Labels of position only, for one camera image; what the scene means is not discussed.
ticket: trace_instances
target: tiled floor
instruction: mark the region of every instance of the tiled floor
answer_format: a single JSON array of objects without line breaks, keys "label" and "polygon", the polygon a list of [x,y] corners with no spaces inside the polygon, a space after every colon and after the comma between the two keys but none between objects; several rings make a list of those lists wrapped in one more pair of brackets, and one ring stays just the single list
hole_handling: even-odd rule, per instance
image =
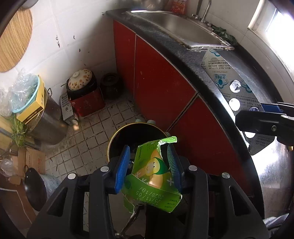
[{"label": "tiled floor", "polygon": [[[62,181],[71,172],[81,176],[91,174],[97,168],[107,165],[109,140],[120,127],[133,123],[136,119],[146,121],[129,94],[125,93],[114,101],[106,101],[104,109],[81,119],[78,126],[69,127],[67,136],[58,145],[42,146],[46,153],[46,174]],[[84,201],[84,230],[88,230],[88,195],[89,193],[85,194]],[[122,202],[121,194],[110,197],[111,214],[116,230],[120,230],[130,217]]]}]

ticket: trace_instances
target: stainless steel sink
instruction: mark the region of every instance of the stainless steel sink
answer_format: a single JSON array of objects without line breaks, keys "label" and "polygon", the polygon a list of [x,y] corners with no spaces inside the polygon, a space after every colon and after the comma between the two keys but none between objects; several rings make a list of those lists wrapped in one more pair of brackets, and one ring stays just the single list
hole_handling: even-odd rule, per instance
[{"label": "stainless steel sink", "polygon": [[234,49],[228,42],[213,33],[212,28],[186,16],[178,16],[166,11],[139,10],[126,13],[154,24],[188,49]]}]

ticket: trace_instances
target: cartoon pear illustration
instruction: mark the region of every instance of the cartoon pear illustration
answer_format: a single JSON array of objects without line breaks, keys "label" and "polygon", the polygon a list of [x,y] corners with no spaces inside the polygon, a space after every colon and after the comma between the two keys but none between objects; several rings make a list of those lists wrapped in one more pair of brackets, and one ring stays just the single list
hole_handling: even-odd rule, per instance
[{"label": "cartoon pear illustration", "polygon": [[147,165],[143,167],[142,169],[140,169],[137,172],[137,175],[138,177],[142,177],[144,175],[150,176],[150,181],[148,184],[150,186],[160,189],[163,182],[163,174],[167,172],[168,172],[168,169],[164,161],[162,160],[157,149],[155,149],[152,152],[150,156],[150,160],[147,163]]}]

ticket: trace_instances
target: kitchen cabinet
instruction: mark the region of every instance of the kitchen cabinet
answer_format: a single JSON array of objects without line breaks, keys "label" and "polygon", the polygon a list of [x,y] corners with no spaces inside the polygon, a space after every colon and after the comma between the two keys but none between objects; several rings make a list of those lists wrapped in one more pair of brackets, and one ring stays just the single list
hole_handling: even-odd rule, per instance
[{"label": "kitchen cabinet", "polygon": [[223,129],[204,101],[197,97],[181,118],[169,130],[178,138],[179,155],[188,158],[206,173],[231,174],[241,188],[250,194],[241,162]]},{"label": "kitchen cabinet", "polygon": [[133,94],[136,34],[117,21],[113,21],[113,33],[117,73]]},{"label": "kitchen cabinet", "polygon": [[195,95],[189,82],[153,47],[137,36],[135,101],[147,120],[166,131]]}]

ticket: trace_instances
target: bamboo mat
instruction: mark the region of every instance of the bamboo mat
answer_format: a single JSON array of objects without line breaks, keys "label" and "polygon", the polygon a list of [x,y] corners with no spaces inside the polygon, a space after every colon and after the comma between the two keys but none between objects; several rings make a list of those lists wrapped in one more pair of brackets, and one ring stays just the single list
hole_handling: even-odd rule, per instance
[{"label": "bamboo mat", "polygon": [[0,72],[20,61],[31,39],[33,21],[30,9],[18,10],[0,37]]}]

